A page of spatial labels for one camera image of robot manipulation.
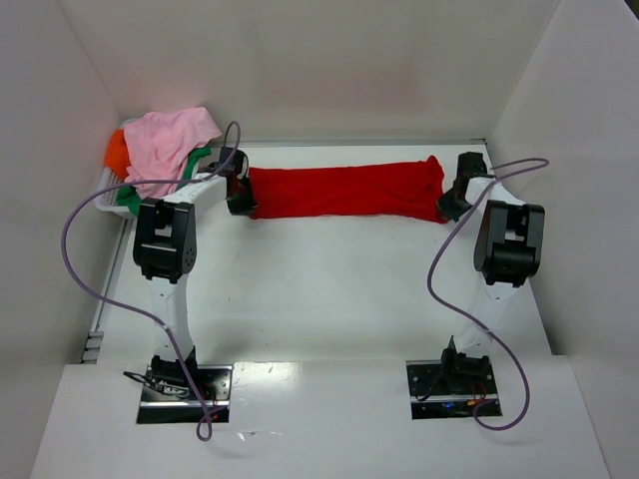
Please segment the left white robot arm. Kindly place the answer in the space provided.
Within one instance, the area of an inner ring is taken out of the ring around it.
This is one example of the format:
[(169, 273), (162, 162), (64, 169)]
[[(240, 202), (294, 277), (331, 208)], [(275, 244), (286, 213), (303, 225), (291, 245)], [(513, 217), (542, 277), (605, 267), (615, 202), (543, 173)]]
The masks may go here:
[(147, 281), (158, 326), (151, 378), (162, 385), (188, 388), (198, 377), (187, 306), (189, 274), (198, 254), (198, 215), (220, 203), (233, 216), (249, 216), (257, 208), (247, 161), (212, 179), (208, 175), (198, 174), (159, 200), (142, 201), (139, 208), (133, 259)]

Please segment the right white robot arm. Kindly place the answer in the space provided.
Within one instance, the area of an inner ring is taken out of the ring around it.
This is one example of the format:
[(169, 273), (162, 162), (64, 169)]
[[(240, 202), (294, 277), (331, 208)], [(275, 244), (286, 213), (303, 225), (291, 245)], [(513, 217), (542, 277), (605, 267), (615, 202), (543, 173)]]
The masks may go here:
[(460, 393), (487, 376), (492, 335), (505, 306), (539, 270), (545, 209), (516, 198), (488, 175), (468, 174), (454, 180), (437, 207), (456, 222), (481, 214), (473, 267), (482, 287), (469, 312), (475, 320), (452, 336), (442, 353), (442, 381), (450, 392)]

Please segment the red t shirt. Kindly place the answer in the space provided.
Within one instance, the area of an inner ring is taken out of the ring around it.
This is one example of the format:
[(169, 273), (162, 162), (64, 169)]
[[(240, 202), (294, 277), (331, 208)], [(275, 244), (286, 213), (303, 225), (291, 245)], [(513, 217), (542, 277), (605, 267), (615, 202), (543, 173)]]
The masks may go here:
[(444, 171), (425, 161), (354, 167), (258, 169), (250, 172), (254, 220), (323, 216), (399, 216), (437, 224)]

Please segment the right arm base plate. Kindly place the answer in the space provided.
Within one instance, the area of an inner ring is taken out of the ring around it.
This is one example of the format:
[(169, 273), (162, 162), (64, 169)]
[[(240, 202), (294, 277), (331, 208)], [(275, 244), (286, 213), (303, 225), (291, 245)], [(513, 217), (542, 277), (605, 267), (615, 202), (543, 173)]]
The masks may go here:
[(491, 366), (479, 377), (449, 379), (439, 361), (408, 361), (405, 364), (410, 412), (413, 420), (472, 418), (502, 415)]

